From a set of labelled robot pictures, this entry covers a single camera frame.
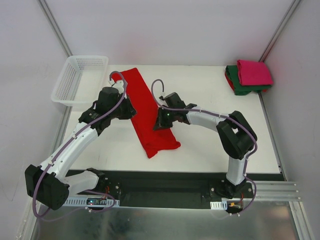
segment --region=folded green cloth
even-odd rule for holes
[[[247,86],[242,86],[240,84],[240,82],[239,82],[237,65],[228,65],[228,66],[226,66],[226,68],[225,68],[225,77],[227,78],[230,87],[233,89],[234,94],[238,95],[238,96],[247,95],[251,91],[255,91],[256,93],[260,93],[263,90],[266,90],[266,89],[269,89],[269,88],[272,87],[272,85],[247,85]]]

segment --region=folded pink cloth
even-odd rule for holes
[[[242,86],[274,84],[269,69],[263,62],[238,60],[236,65]]]

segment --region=cable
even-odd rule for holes
[[[167,106],[163,106],[161,103],[158,102],[157,98],[155,97],[155,94],[154,94],[154,85],[156,82],[160,82],[161,85],[162,85],[162,92],[165,91],[165,84],[164,84],[164,81],[162,81],[161,79],[156,79],[152,82],[152,85],[151,85],[151,94],[153,96],[153,99],[154,101],[156,102],[156,104],[160,107],[160,108],[163,108],[163,109],[166,109],[166,110],[169,110],[169,111],[188,111],[188,112],[199,112],[199,113],[205,113],[205,114],[209,114],[211,116],[215,116],[215,117],[219,117],[219,118],[224,118],[224,119],[228,119],[229,121],[233,122],[234,124],[236,124],[239,128],[241,128],[246,134],[248,134],[248,136],[251,138],[253,144],[254,144],[254,149],[249,152],[245,158],[244,158],[244,169],[243,169],[243,176],[244,178],[251,182],[253,185],[254,185],[254,194],[253,194],[253,197],[250,201],[250,203],[241,211],[243,212],[244,210],[248,209],[248,207],[251,206],[251,204],[253,203],[253,201],[255,200],[256,198],[256,194],[257,194],[257,186],[256,186],[256,183],[251,180],[250,178],[247,177],[246,175],[246,170],[247,170],[247,164],[248,164],[248,158],[254,154],[257,150],[258,150],[258,145],[257,145],[257,141],[255,140],[254,136],[252,136],[252,134],[244,127],[242,126],[240,123],[238,123],[236,120],[234,120],[233,118],[229,117],[229,116],[226,116],[226,115],[220,115],[220,114],[217,114],[217,113],[214,113],[214,112],[211,112],[211,111],[208,111],[208,110],[204,110],[204,109],[194,109],[194,108],[191,108],[191,109],[185,109],[185,108],[170,108],[170,107],[167,107]]]
[[[112,77],[113,74],[119,74],[122,81],[123,81],[123,94],[120,98],[120,100],[116,103],[116,105],[111,108],[108,112],[106,112],[105,114],[103,114],[102,116],[98,117],[97,119],[93,120],[92,122],[88,123],[87,125],[85,125],[83,128],[81,128],[78,132],[76,132],[74,135],[77,137],[79,136],[85,129],[87,129],[88,127],[90,127],[91,125],[95,124],[96,122],[100,121],[101,119],[104,119],[106,116],[108,116],[110,113],[112,113],[120,104],[121,102],[124,100],[125,95],[126,95],[126,91],[127,91],[127,81],[125,80],[124,76],[122,75],[121,72],[119,71],[113,71],[110,73],[110,78]],[[68,145],[74,140],[75,138],[70,138],[62,147],[61,149],[56,153],[56,155],[52,158],[51,163],[53,164],[57,158],[60,156],[60,154],[68,147]],[[49,168],[52,166],[52,164],[48,164],[46,166],[46,168],[44,169],[44,171],[42,172],[41,176],[38,179],[38,182],[35,185],[34,188],[34,192],[33,192],[33,199],[32,199],[32,211],[34,216],[36,216],[37,218],[42,218],[44,217],[50,210],[50,208],[48,208],[42,215],[37,213],[37,208],[36,208],[36,200],[37,200],[37,194],[38,194],[38,190],[40,187],[40,184],[42,182],[42,180],[44,179],[46,173],[48,172]]]

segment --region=folded cloth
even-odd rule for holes
[[[225,68],[225,78],[228,81],[230,87],[237,96],[244,96],[249,94],[251,91],[260,93],[271,88],[271,85],[258,85],[258,86],[242,86],[239,82],[238,67],[237,65],[228,65]]]
[[[131,122],[147,157],[152,158],[160,150],[179,148],[181,144],[176,141],[170,129],[153,130],[158,115],[158,105],[138,69],[133,68],[121,73],[128,83],[126,93],[137,112],[131,118]],[[121,80],[121,77],[114,74],[112,79],[116,82]]]
[[[271,74],[263,62],[238,60],[239,82],[242,86],[272,85]]]

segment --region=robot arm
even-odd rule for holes
[[[219,134],[223,149],[229,155],[228,171],[225,181],[215,188],[215,193],[225,198],[233,198],[244,186],[246,179],[246,155],[254,147],[250,136],[243,129],[234,124],[229,119],[209,115],[201,111],[190,111],[190,109],[204,110],[196,104],[185,105],[177,93],[171,93],[166,97],[160,97],[171,109],[186,110],[168,110],[158,109],[158,116],[154,130],[167,129],[173,126],[174,121],[188,125],[199,125],[211,129]],[[257,140],[257,135],[248,124],[245,117],[239,111],[229,114],[229,117],[245,127],[249,133]]]
[[[30,197],[33,197],[36,184],[48,164],[52,166],[48,169],[40,184],[36,199],[49,208],[53,210],[59,209],[69,195],[85,190],[94,189],[97,192],[104,192],[106,176],[96,169],[88,168],[80,174],[68,177],[66,177],[66,174],[82,151],[111,124],[112,119],[127,120],[136,114],[130,99],[125,97],[110,115],[92,124],[78,136],[75,135],[84,126],[107,113],[119,102],[123,94],[122,86],[121,81],[118,81],[114,87],[104,87],[99,93],[98,100],[93,103],[92,107],[82,113],[79,123],[75,126],[70,136],[65,139],[64,143],[38,167],[30,165],[25,170],[27,194]],[[54,156],[71,139],[73,140],[63,149],[52,164]]]

